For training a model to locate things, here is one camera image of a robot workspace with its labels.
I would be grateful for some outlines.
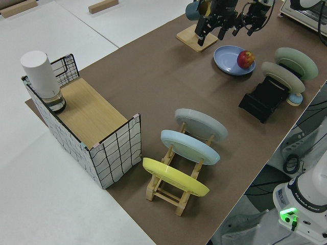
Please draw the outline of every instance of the black wire grid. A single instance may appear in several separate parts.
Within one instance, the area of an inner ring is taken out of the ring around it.
[[[72,54],[52,62],[51,66],[60,86],[79,77]],[[105,189],[118,181],[132,166],[141,161],[141,115],[135,115],[88,149],[36,94],[28,77],[21,79],[50,132],[101,188]]]

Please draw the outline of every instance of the toaster oven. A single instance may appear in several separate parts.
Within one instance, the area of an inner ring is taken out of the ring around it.
[[[281,13],[295,19],[296,21],[302,23],[303,25],[318,31],[318,21],[321,10],[321,4],[312,6],[307,10],[294,10],[291,8],[290,0],[285,0],[283,6],[281,7]],[[327,36],[327,6],[326,2],[323,7],[323,14],[321,19],[321,34]]]

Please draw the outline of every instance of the apple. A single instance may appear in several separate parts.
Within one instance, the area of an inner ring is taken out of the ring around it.
[[[253,53],[248,50],[243,50],[237,56],[237,64],[240,68],[247,69],[254,62],[255,57]]]

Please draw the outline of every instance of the green light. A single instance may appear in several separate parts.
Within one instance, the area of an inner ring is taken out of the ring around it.
[[[282,210],[279,213],[282,215],[282,214],[286,214],[286,213],[290,213],[290,212],[295,213],[296,211],[297,211],[296,208],[288,208],[288,209]]]
[[[296,208],[288,208],[288,209],[285,209],[285,210],[280,211],[279,214],[281,216],[281,219],[283,221],[286,221],[285,219],[288,218],[288,215],[293,215],[296,212],[297,212],[297,209]]]

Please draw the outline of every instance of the brown tabletop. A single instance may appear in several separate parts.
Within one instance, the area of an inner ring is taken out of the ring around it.
[[[108,192],[157,244],[206,244],[251,184],[327,78],[327,47],[318,35],[290,19],[277,17],[251,37],[242,29],[231,30],[203,53],[180,42],[176,34],[193,25],[183,15],[83,69],[81,76],[126,118],[142,116],[143,156],[161,160],[167,148],[160,141],[164,129],[179,130],[174,119],[178,108],[190,108],[212,116],[226,126],[228,137],[212,147],[221,160],[204,166],[198,180],[210,192],[191,196],[182,215],[159,198],[146,200],[151,175],[142,163],[133,167]],[[213,60],[215,49],[236,45],[252,51],[256,68],[236,77],[221,71]],[[244,94],[264,79],[261,64],[274,62],[279,47],[291,47],[311,57],[319,76],[305,82],[303,103],[282,102],[265,124],[238,107]],[[190,173],[194,165],[176,156],[172,166]]]

